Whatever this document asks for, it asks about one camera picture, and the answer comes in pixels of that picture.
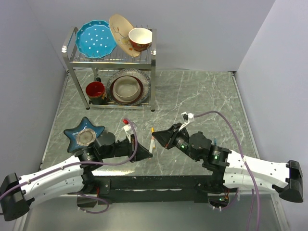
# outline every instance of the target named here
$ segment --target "gray bowl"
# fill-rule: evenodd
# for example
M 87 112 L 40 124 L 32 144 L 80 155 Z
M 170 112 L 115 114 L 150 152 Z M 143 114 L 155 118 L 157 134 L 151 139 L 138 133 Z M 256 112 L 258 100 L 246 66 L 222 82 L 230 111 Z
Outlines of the gray bowl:
M 114 83 L 113 93 L 118 100 L 130 102 L 135 100 L 140 94 L 141 88 L 138 81 L 131 76 L 123 76 Z

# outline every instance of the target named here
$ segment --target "metal dish rack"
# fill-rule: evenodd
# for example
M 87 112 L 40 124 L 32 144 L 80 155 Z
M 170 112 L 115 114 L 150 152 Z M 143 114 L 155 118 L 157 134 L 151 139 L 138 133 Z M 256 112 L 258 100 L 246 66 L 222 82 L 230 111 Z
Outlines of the metal dish rack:
M 76 36 L 78 32 L 77 27 L 71 27 L 68 36 L 66 37 L 64 44 L 62 46 L 62 55 L 67 66 L 68 71 L 71 73 L 74 84 L 78 90 L 78 93 L 86 107 L 87 110 L 90 108 L 113 108 L 113 109 L 143 109 L 144 107 L 150 108 L 153 112 L 155 110 L 155 67 L 156 67 L 156 29 L 150 29 L 152 31 L 152 46 L 143 51 L 138 57 L 131 57 L 126 54 L 119 46 L 112 51 L 111 54 L 101 58 L 88 58 L 86 55 L 81 54 L 76 44 L 75 40 L 72 39 L 73 35 Z M 69 57 L 68 50 L 72 46 L 69 46 L 73 41 L 74 47 Z M 125 105 L 115 105 L 114 102 L 108 102 L 107 105 L 96 105 L 91 104 L 85 97 L 85 94 L 80 86 L 80 83 L 75 74 L 74 67 L 92 68 L 94 73 L 94 79 L 98 76 L 98 70 L 107 71 L 107 74 L 113 73 L 115 71 L 135 68 L 145 71 L 146 74 L 151 79 L 151 92 L 148 99 L 138 106 L 125 106 Z

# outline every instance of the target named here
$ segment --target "gray wall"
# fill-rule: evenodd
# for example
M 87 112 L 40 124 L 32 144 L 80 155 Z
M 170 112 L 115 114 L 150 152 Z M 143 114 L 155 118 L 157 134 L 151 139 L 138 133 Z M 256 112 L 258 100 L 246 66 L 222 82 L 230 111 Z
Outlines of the gray wall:
M 283 202 L 293 231 L 308 226 L 307 12 L 307 0 L 276 0 L 236 74 L 261 157 L 304 172 L 304 203 Z
M 157 28 L 157 67 L 235 71 L 274 0 L 28 0 L 59 57 L 71 26 L 119 13 Z
M 0 7 L 0 181 L 37 171 L 65 70 L 25 0 Z M 0 229 L 13 222 L 0 217 Z

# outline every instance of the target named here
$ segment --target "polka dot plate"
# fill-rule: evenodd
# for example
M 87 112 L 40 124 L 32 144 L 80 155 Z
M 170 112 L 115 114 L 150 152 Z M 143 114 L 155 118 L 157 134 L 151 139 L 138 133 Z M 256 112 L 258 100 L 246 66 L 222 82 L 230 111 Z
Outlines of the polka dot plate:
M 111 54 L 116 42 L 106 21 L 91 21 L 76 33 L 76 46 L 88 58 L 101 59 Z

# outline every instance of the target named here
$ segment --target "marble table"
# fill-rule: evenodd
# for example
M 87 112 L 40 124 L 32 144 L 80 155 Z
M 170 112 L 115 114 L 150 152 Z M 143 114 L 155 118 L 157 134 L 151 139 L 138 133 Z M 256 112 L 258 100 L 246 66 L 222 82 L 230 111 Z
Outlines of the marble table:
M 91 70 L 79 70 L 76 73 L 83 90 L 94 79 Z M 103 83 L 106 83 L 111 74 L 99 71 L 99 75 Z M 200 114 L 217 110 L 230 121 L 239 137 L 244 154 L 256 157 L 231 72 L 157 70 L 155 101 L 155 112 L 151 112 L 148 108 L 86 110 L 69 77 L 41 168 L 48 168 L 71 155 L 66 151 L 69 139 L 63 134 L 63 130 L 76 127 L 84 116 L 97 126 L 105 126 L 118 139 L 125 136 L 122 120 L 127 117 L 138 126 L 139 143 L 149 148 L 151 127 L 155 130 L 165 130 L 174 123 L 183 122 L 180 115 L 182 112 Z M 187 130 L 190 134 L 202 131 L 207 138 L 211 140 L 216 138 L 217 145 L 238 151 L 229 127 L 217 114 L 197 118 Z M 118 162 L 125 158 L 113 158 L 105 162 Z M 211 175 L 211 172 L 202 167 L 202 162 L 194 162 L 176 148 L 166 150 L 156 142 L 153 158 L 115 167 L 104 166 L 93 174 L 96 176 Z

